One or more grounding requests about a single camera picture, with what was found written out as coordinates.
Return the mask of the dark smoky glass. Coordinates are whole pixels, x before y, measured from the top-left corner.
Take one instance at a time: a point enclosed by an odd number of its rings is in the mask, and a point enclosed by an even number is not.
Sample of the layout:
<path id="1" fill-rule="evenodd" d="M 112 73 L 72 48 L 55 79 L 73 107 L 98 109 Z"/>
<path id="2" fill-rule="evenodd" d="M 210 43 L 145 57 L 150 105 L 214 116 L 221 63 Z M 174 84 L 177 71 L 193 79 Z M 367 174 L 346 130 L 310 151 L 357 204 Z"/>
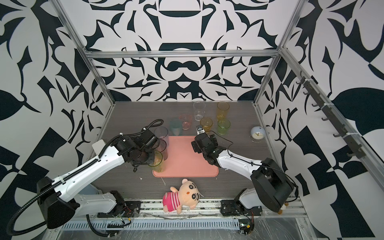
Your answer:
<path id="1" fill-rule="evenodd" d="M 167 142 L 163 139 L 159 139 L 158 143 L 159 144 L 158 144 L 158 147 L 156 148 L 156 150 L 162 154 L 163 160 L 166 161 L 168 158 Z"/>

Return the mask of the tall light green glass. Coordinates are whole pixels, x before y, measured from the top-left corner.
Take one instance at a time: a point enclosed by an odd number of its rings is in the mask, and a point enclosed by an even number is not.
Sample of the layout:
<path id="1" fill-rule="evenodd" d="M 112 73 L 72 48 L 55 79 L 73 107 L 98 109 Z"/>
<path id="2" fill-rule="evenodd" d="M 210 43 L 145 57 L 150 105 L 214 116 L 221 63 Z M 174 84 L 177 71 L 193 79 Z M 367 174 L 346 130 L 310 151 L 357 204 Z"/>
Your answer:
<path id="1" fill-rule="evenodd" d="M 164 159 L 163 159 L 162 153 L 159 151 L 155 151 L 154 161 L 148 165 L 150 168 L 152 168 L 152 170 L 154 172 L 157 172 L 157 173 L 163 172 L 164 171 Z"/>

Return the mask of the pink plastic tray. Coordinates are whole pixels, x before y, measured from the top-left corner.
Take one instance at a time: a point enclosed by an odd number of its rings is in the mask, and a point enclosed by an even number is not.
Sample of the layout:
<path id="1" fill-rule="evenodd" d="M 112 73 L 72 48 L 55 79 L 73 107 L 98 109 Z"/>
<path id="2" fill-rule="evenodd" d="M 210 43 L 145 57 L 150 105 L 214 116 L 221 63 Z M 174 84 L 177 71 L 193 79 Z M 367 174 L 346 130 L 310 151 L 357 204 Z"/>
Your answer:
<path id="1" fill-rule="evenodd" d="M 161 172 L 153 171 L 156 178 L 213 178 L 219 168 L 210 165 L 202 154 L 194 152 L 193 136 L 170 136 L 168 158 L 162 163 Z"/>

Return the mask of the blue-grey tall glass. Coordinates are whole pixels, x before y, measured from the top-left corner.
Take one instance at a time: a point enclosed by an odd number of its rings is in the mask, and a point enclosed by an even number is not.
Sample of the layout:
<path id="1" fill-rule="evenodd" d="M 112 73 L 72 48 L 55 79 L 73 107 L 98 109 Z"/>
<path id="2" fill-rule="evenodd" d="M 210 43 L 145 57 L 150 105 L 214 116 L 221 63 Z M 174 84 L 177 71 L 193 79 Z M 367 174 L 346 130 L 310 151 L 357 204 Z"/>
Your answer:
<path id="1" fill-rule="evenodd" d="M 166 142 L 167 147 L 169 146 L 169 131 L 166 127 L 157 127 L 154 131 L 154 135 L 159 139 L 155 144 L 156 147 L 160 146 L 161 140 Z"/>

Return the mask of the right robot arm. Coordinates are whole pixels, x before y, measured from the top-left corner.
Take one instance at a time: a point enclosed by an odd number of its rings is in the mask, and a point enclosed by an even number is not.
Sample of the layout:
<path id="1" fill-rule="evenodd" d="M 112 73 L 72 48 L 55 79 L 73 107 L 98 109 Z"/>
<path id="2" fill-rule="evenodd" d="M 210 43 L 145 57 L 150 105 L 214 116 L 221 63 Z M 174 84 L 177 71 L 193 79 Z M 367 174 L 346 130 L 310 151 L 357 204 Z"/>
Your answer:
<path id="1" fill-rule="evenodd" d="M 191 145 L 194 152 L 202 154 L 210 165 L 231 170 L 252 182 L 252 189 L 242 190 L 234 199 L 238 212 L 265 207 L 279 213 L 297 187 L 273 159 L 260 161 L 235 154 L 229 148 L 220 146 L 214 134 L 200 133 Z"/>

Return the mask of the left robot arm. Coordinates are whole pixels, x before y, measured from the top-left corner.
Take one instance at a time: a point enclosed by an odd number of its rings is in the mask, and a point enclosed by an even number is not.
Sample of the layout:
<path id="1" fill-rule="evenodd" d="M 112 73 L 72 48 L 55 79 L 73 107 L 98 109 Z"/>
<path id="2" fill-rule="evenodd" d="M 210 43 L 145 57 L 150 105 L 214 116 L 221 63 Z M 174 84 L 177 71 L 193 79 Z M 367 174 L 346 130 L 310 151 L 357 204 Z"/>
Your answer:
<path id="1" fill-rule="evenodd" d="M 106 214 L 116 217 L 124 213 L 126 203 L 117 191 L 106 194 L 85 195 L 81 192 L 92 182 L 108 171 L 130 163 L 134 171 L 140 165 L 149 165 L 155 161 L 155 149 L 159 139 L 150 131 L 144 130 L 138 136 L 117 135 L 108 143 L 100 140 L 98 155 L 53 180 L 45 177 L 37 184 L 38 192 L 46 191 L 38 199 L 48 229 L 63 226 L 74 217 Z"/>

